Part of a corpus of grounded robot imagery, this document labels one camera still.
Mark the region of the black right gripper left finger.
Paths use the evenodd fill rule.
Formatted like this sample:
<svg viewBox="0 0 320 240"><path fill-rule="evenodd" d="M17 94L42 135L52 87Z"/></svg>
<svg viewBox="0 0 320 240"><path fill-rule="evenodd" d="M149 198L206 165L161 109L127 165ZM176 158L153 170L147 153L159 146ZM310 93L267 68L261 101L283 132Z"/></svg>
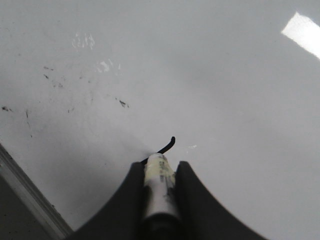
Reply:
<svg viewBox="0 0 320 240"><path fill-rule="evenodd" d="M68 240L137 240L143 204L144 166L134 162L111 199Z"/></svg>

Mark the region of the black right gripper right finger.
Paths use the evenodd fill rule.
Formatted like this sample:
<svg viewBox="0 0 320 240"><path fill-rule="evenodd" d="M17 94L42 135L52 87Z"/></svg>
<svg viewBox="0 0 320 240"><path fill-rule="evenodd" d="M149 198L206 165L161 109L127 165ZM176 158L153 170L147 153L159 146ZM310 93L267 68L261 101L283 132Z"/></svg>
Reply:
<svg viewBox="0 0 320 240"><path fill-rule="evenodd" d="M224 208L186 161L176 170L175 198L186 240L265 239Z"/></svg>

